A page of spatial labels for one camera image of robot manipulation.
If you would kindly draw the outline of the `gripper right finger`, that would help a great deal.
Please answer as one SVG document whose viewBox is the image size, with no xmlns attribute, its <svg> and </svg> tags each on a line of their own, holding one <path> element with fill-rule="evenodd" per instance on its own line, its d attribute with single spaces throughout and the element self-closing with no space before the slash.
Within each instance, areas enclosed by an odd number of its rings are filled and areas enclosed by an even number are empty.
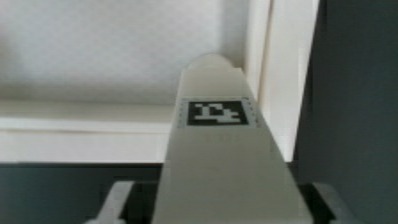
<svg viewBox="0 0 398 224">
<path fill-rule="evenodd" d="M 312 182 L 302 183 L 298 190 L 312 216 L 312 224 L 355 224 L 355 216 L 334 187 Z"/>
</svg>

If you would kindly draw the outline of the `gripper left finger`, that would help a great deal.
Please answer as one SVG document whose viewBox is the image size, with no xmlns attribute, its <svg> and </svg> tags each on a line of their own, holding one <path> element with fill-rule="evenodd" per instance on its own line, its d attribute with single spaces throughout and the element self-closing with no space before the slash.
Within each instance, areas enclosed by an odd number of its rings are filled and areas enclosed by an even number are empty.
<svg viewBox="0 0 398 224">
<path fill-rule="evenodd" d="M 81 224 L 151 224 L 158 185 L 117 181 L 96 216 Z"/>
</svg>

